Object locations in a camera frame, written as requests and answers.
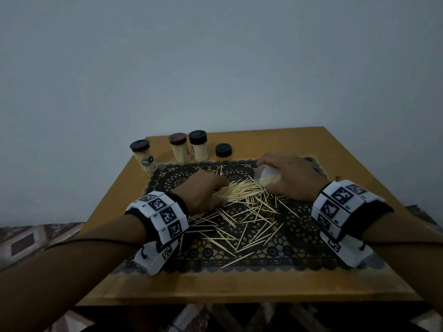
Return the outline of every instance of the table top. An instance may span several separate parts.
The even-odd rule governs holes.
[[[168,136],[148,137],[157,163],[175,163]],[[402,204],[323,127],[208,133],[208,161],[215,145],[229,143],[233,153],[222,160],[255,159],[264,153],[295,153],[316,159],[330,179],[349,179],[382,196],[396,212],[411,216]],[[82,231],[111,221],[140,198],[151,178],[132,156]],[[110,274],[79,305],[161,303],[301,302],[419,300],[389,266],[377,270],[222,270],[210,273]]]

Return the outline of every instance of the small plastic container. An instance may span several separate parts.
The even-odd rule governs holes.
[[[151,173],[157,169],[157,163],[151,155],[151,145],[148,140],[138,140],[129,146],[135,158],[140,163],[144,173]]]
[[[259,166],[254,173],[254,182],[264,187],[269,183],[277,183],[280,179],[280,170],[266,164]]]
[[[189,143],[191,144],[192,154],[197,162],[208,160],[207,142],[208,137],[204,130],[195,130],[189,133]]]
[[[185,133],[175,133],[169,136],[169,143],[174,152],[175,160],[177,161],[177,164],[181,166],[188,164],[191,161],[188,143],[186,141]]]

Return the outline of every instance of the toothpick container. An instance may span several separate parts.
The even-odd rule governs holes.
[[[189,143],[191,144],[192,154],[197,162],[207,161],[208,149],[207,149],[208,137],[204,130],[195,130],[189,133]]]
[[[174,152],[175,160],[178,165],[188,164],[191,161],[189,155],[188,143],[186,142],[185,133],[175,133],[169,136],[169,143],[171,144],[172,151]]]
[[[157,169],[157,163],[151,155],[151,145],[148,140],[138,140],[129,146],[134,157],[140,163],[144,173],[151,173]]]

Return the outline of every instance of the jar lid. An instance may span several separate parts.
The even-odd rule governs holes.
[[[148,150],[151,147],[151,145],[149,144],[148,140],[138,140],[132,142],[129,147],[133,152],[140,153],[142,151]]]
[[[195,130],[189,133],[189,142],[190,144],[204,144],[208,141],[208,137],[204,130]]]
[[[175,133],[169,136],[169,143],[173,145],[180,145],[186,142],[185,133]]]
[[[218,157],[228,157],[232,155],[232,147],[229,143],[220,143],[215,147],[215,154]]]

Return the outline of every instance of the cable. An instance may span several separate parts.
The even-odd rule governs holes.
[[[134,243],[134,242],[128,242],[128,241],[121,241],[121,240],[113,240],[113,239],[100,239],[100,238],[77,238],[77,239],[71,239],[68,241],[62,241],[62,242],[58,242],[58,243],[54,243],[53,245],[50,245],[49,247],[47,247],[45,249],[45,251],[47,251],[49,248],[54,248],[56,246],[61,246],[61,245],[65,245],[67,243],[72,243],[72,242],[84,242],[84,241],[93,241],[93,242],[107,242],[107,243],[115,243],[117,245],[123,245],[123,246],[129,246],[129,247],[133,247],[133,248],[141,248],[143,247],[142,244],[140,243]]]
[[[443,242],[433,241],[391,241],[391,242],[371,242],[364,241],[368,246],[402,246],[402,245],[429,245],[429,246],[443,246]]]

